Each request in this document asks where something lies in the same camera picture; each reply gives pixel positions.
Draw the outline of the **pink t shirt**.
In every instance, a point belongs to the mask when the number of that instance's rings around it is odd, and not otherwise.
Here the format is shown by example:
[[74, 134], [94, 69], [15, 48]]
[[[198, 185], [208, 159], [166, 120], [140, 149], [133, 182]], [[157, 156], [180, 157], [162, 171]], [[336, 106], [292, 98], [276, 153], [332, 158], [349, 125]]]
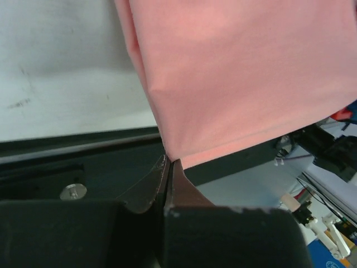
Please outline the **pink t shirt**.
[[354, 1], [116, 1], [167, 156], [184, 168], [356, 100]]

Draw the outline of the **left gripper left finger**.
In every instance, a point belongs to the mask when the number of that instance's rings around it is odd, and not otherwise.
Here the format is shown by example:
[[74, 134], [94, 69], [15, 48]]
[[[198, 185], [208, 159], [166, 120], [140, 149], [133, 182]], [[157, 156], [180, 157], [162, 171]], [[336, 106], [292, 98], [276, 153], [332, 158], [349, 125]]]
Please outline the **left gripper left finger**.
[[2, 267], [157, 267], [170, 161], [115, 198], [93, 198], [79, 170], [1, 182]]

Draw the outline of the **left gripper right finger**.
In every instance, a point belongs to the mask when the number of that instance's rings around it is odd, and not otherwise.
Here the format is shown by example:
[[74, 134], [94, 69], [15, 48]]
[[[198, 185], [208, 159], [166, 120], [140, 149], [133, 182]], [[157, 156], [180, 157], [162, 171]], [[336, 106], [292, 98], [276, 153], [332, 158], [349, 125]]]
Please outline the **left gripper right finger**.
[[163, 207], [164, 267], [311, 267], [285, 210], [215, 206], [170, 163]]

